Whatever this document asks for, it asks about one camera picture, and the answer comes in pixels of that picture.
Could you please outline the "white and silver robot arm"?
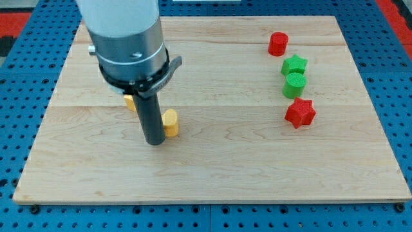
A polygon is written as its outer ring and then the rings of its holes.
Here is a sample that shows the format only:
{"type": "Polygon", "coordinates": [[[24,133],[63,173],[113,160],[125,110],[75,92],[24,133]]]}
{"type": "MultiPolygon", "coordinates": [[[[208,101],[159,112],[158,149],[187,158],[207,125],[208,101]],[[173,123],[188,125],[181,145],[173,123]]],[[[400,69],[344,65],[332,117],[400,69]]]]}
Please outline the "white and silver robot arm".
{"type": "Polygon", "coordinates": [[[102,70],[141,81],[167,62],[158,0],[77,0],[102,70]]]}

